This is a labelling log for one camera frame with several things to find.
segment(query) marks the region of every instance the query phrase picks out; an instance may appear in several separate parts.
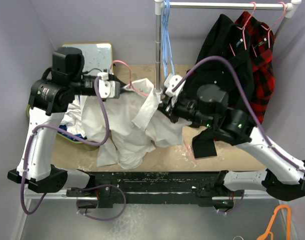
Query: white cloth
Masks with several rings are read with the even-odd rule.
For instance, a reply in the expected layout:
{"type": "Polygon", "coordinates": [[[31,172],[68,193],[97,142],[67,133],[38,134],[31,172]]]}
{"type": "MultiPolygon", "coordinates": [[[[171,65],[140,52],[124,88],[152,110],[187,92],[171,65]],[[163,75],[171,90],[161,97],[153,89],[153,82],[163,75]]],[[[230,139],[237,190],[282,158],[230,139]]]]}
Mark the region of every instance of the white cloth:
{"type": "Polygon", "coordinates": [[[66,125],[67,132],[71,134],[80,134],[83,138],[86,136],[82,126],[82,110],[77,95],[74,97],[74,101],[68,105],[60,125],[66,125]]]}
{"type": "MultiPolygon", "coordinates": [[[[99,147],[98,166],[118,163],[124,169],[136,168],[142,163],[145,154],[155,149],[152,141],[156,146],[164,148],[182,144],[183,127],[191,124],[184,119],[171,123],[165,115],[157,111],[160,98],[147,78],[133,81],[132,84],[148,94],[148,97],[128,92],[121,94],[118,99],[108,99],[104,103],[111,139],[99,147]]],[[[101,142],[106,129],[96,97],[82,98],[81,119],[87,138],[101,142]]]]}

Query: beige tabletop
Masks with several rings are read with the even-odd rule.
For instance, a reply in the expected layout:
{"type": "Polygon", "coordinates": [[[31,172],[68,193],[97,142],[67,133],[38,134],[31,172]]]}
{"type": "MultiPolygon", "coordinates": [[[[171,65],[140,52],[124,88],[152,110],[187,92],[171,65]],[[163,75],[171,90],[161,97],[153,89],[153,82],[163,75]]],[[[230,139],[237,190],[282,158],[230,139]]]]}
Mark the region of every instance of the beige tabletop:
{"type": "MultiPolygon", "coordinates": [[[[138,80],[148,78],[155,82],[155,65],[131,65],[132,79],[138,80]]],[[[175,65],[176,74],[184,76],[190,69],[190,65],[175,65]]],[[[129,82],[129,71],[123,65],[114,69],[114,74],[123,82],[129,82]]],[[[205,128],[193,129],[183,128],[183,139],[191,146],[192,139],[205,128]]],[[[224,142],[216,142],[216,157],[199,158],[193,160],[185,145],[174,145],[167,148],[157,147],[154,151],[147,153],[142,164],[128,171],[257,171],[265,168],[260,162],[248,153],[230,146],[224,142]]],[[[52,154],[51,163],[60,168],[81,169],[85,171],[125,171],[118,164],[97,167],[98,149],[94,151],[82,150],[73,143],[62,137],[57,137],[52,154]]]]}

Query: plaid shirt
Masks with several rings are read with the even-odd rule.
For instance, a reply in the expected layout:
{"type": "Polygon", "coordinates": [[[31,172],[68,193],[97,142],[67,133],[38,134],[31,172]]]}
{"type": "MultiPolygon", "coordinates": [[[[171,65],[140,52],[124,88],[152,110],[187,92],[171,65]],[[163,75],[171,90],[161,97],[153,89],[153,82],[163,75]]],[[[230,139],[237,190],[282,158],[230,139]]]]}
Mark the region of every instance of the plaid shirt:
{"type": "MultiPolygon", "coordinates": [[[[243,26],[250,17],[249,12],[244,11],[235,22],[243,26]]],[[[269,28],[264,22],[257,21],[251,17],[246,25],[246,30],[251,36],[249,56],[252,63],[253,81],[255,91],[250,101],[250,105],[258,120],[262,123],[267,109],[268,102],[275,87],[273,74],[272,58],[275,36],[270,31],[270,48],[268,47],[268,31],[263,27],[269,28]]]]}

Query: purple cable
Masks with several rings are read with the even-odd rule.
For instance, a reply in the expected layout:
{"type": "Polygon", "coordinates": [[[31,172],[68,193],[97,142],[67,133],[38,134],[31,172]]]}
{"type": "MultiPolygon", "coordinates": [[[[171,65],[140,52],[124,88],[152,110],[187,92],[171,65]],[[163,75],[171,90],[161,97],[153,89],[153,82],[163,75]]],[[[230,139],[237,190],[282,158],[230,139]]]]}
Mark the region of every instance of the purple cable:
{"type": "Polygon", "coordinates": [[[246,105],[251,117],[253,118],[253,120],[255,121],[262,137],[264,138],[264,140],[267,142],[268,147],[271,148],[279,157],[281,157],[283,160],[285,160],[287,163],[289,163],[290,165],[292,165],[293,167],[295,167],[297,170],[303,172],[305,174],[305,170],[303,169],[299,169],[299,166],[295,163],[293,163],[289,158],[287,158],[285,155],[283,155],[280,151],[278,151],[278,149],[276,149],[272,142],[270,141],[269,137],[267,136],[263,126],[261,125],[261,123],[259,122],[258,118],[256,117],[250,103],[247,100],[246,94],[243,90],[243,87],[241,85],[241,82],[239,81],[239,78],[237,76],[237,73],[235,72],[233,66],[229,63],[229,61],[227,61],[225,58],[221,57],[221,56],[208,56],[202,60],[200,60],[192,69],[190,69],[187,74],[180,80],[180,82],[173,88],[173,92],[176,91],[179,86],[202,64],[209,62],[209,61],[219,61],[222,62],[226,68],[230,71],[232,78],[234,80],[234,82],[236,83],[236,86],[240,92],[240,96],[244,102],[244,104],[246,105]]]}
{"type": "Polygon", "coordinates": [[[217,213],[221,213],[221,214],[224,214],[224,215],[233,213],[234,211],[236,211],[241,206],[241,204],[243,202],[243,199],[244,199],[244,196],[245,196],[245,191],[242,191],[241,198],[240,198],[239,202],[237,203],[237,205],[234,208],[230,209],[229,211],[217,210],[217,213]]]}
{"type": "Polygon", "coordinates": [[[41,124],[41,125],[38,125],[36,126],[33,130],[32,130],[32,134],[31,136],[29,137],[28,141],[27,141],[27,145],[26,145],[26,150],[24,152],[24,157],[23,157],[23,165],[22,165],[22,169],[23,169],[23,173],[22,173],[22,177],[21,177],[21,185],[20,185],[20,203],[21,203],[21,207],[22,207],[22,210],[24,211],[25,214],[27,215],[31,215],[33,214],[40,206],[40,204],[42,203],[44,197],[46,196],[46,193],[44,193],[42,195],[42,197],[40,198],[39,202],[37,203],[36,207],[32,210],[32,211],[28,211],[26,206],[25,206],[25,196],[24,196],[24,192],[25,192],[25,180],[26,180],[26,176],[27,176],[27,171],[29,170],[28,169],[28,157],[29,157],[29,153],[30,153],[30,149],[32,147],[32,142],[33,142],[33,139],[34,139],[34,136],[37,134],[37,130],[40,129],[40,128],[49,128],[49,129],[53,129],[53,130],[56,130],[60,133],[63,133],[63,134],[66,134],[68,135],[69,137],[71,138],[74,138],[84,144],[88,144],[88,145],[92,145],[92,146],[101,146],[103,145],[107,140],[108,140],[108,137],[109,137],[109,131],[110,131],[110,128],[109,128],[109,122],[108,122],[108,116],[107,116],[107,112],[106,112],[106,109],[105,109],[105,106],[104,106],[104,103],[103,103],[103,100],[102,100],[102,97],[99,93],[99,79],[101,77],[98,76],[96,77],[96,79],[94,80],[94,91],[96,93],[96,96],[98,98],[98,101],[99,101],[99,105],[101,107],[101,111],[102,111],[102,115],[103,115],[103,119],[104,119],[104,122],[105,122],[105,126],[106,126],[106,133],[105,133],[105,136],[104,136],[104,139],[102,140],[102,142],[91,142],[91,141],[87,141],[85,139],[82,139],[78,136],[75,136],[59,127],[56,127],[56,126],[52,126],[52,125],[48,125],[48,124],[41,124]]]}
{"type": "Polygon", "coordinates": [[[99,185],[99,186],[94,186],[94,187],[90,187],[90,188],[76,188],[76,189],[79,190],[79,191],[92,191],[92,190],[95,190],[95,189],[101,189],[101,188],[107,188],[107,187],[113,187],[121,193],[121,195],[123,197],[123,207],[122,207],[122,210],[120,211],[120,213],[118,213],[116,216],[109,217],[109,218],[98,218],[98,217],[90,216],[90,215],[87,215],[85,212],[80,210],[80,208],[78,206],[78,201],[77,201],[76,202],[76,207],[77,207],[78,213],[87,217],[87,218],[97,220],[97,221],[111,221],[111,220],[114,220],[114,219],[118,218],[120,215],[122,215],[123,212],[126,209],[126,203],[127,202],[126,202],[126,196],[125,196],[124,192],[119,187],[117,187],[115,185],[112,185],[112,184],[105,184],[105,185],[99,185]]]}

